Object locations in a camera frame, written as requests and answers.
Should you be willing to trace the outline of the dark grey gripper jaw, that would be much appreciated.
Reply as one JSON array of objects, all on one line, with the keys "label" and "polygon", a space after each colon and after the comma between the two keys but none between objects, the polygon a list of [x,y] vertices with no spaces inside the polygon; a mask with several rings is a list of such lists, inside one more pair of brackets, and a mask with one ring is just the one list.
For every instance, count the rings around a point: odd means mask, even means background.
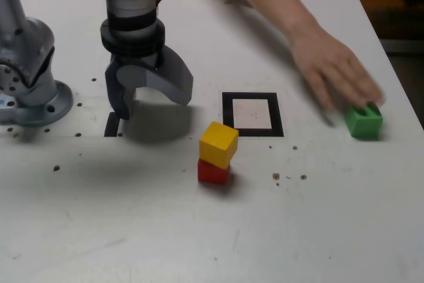
[{"label": "dark grey gripper jaw", "polygon": [[107,95],[109,103],[117,117],[129,120],[133,110],[135,89],[127,88],[119,83],[117,79],[117,71],[120,66],[121,65],[116,61],[116,59],[111,59],[110,64],[105,71]]}]

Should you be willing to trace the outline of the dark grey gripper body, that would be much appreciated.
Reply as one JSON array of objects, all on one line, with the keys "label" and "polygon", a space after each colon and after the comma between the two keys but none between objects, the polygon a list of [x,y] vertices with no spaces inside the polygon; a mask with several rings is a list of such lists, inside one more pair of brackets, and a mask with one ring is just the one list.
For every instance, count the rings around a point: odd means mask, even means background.
[{"label": "dark grey gripper body", "polygon": [[111,55],[111,70],[118,70],[122,66],[137,66],[145,70],[156,71],[163,63],[162,51],[148,56],[128,56],[124,54]]}]

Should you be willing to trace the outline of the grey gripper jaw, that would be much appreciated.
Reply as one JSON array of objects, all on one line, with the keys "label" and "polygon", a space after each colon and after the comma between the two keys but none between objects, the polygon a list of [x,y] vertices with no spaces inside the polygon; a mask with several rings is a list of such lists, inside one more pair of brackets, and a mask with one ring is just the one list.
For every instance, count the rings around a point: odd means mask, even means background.
[{"label": "grey gripper jaw", "polygon": [[191,101],[193,76],[180,56],[163,46],[163,63],[154,72],[137,66],[122,66],[117,79],[127,88],[149,87],[163,93],[170,101],[187,105]]}]

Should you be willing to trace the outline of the person's hand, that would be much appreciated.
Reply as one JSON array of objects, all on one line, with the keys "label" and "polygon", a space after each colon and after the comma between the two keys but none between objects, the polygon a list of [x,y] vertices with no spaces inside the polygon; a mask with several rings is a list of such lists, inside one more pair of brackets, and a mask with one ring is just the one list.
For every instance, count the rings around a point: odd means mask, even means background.
[{"label": "person's hand", "polygon": [[289,40],[301,75],[325,111],[335,108],[329,87],[359,108],[383,103],[382,90],[353,51],[319,25],[293,29]]}]

